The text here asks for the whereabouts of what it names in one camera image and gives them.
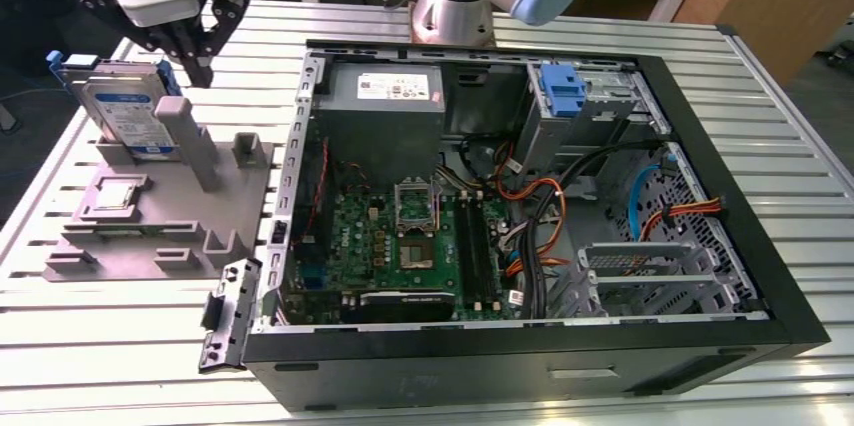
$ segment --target ram slot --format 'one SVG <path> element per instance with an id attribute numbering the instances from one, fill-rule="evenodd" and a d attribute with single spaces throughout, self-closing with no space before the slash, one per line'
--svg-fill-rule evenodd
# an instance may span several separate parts
<path id="1" fill-rule="evenodd" d="M 491 307 L 492 302 L 498 301 L 498 294 L 492 258 L 490 257 L 490 232 L 483 217 L 483 201 L 480 200 L 474 200 L 468 206 L 468 231 L 475 280 L 480 291 L 479 300 L 484 303 L 484 307 Z"/>
<path id="2" fill-rule="evenodd" d="M 459 273 L 463 281 L 463 304 L 474 307 L 480 300 L 480 286 L 475 276 L 474 253 L 471 248 L 471 231 L 468 230 L 468 198 L 458 198 L 454 202 L 454 226 L 456 230 L 456 257 L 459 258 Z"/>

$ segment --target motherboard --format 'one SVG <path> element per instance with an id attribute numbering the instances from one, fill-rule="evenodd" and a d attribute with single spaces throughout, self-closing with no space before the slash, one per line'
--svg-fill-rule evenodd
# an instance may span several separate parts
<path id="1" fill-rule="evenodd" d="M 299 263 L 303 290 L 288 295 L 288 322 L 512 318 L 488 246 L 506 216 L 502 200 L 438 194 L 427 183 L 339 195 L 328 259 Z"/>

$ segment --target chip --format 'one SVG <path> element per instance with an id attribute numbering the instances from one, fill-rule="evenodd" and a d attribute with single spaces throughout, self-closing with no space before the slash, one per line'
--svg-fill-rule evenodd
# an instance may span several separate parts
<path id="1" fill-rule="evenodd" d="M 400 269 L 434 268 L 434 240 L 427 237 L 403 238 L 397 243 Z"/>

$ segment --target blue drive bay latch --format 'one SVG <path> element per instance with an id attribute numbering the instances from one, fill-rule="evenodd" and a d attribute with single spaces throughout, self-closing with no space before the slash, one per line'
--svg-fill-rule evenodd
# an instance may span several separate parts
<path id="1" fill-rule="evenodd" d="M 587 85 L 575 68 L 566 64 L 543 64 L 540 86 L 551 103 L 551 114 L 562 118 L 574 118 L 587 100 Z"/>

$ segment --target aluminum table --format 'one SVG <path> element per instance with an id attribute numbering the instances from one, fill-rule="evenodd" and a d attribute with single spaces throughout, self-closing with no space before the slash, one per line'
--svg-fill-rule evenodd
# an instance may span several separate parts
<path id="1" fill-rule="evenodd" d="M 215 281 L 41 279 L 100 160 L 97 130 L 80 110 L 0 233 L 1 424 L 854 422 L 854 181 L 740 40 L 710 26 L 598 19 L 562 19 L 534 29 L 498 15 L 495 26 L 502 47 L 666 59 L 833 342 L 678 397 L 292 416 L 249 373 L 196 374 L 201 305 Z M 212 88 L 184 90 L 215 141 L 237 131 L 285 141 L 308 38 L 406 42 L 407 13 L 255 2 L 213 60 Z M 127 41 L 115 54 L 128 60 L 159 56 Z M 280 162 L 281 148 L 275 157 Z M 276 181 L 273 174 L 271 186 Z M 260 221 L 259 239 L 269 231 L 269 220 Z M 263 246 L 256 253 L 264 257 Z"/>

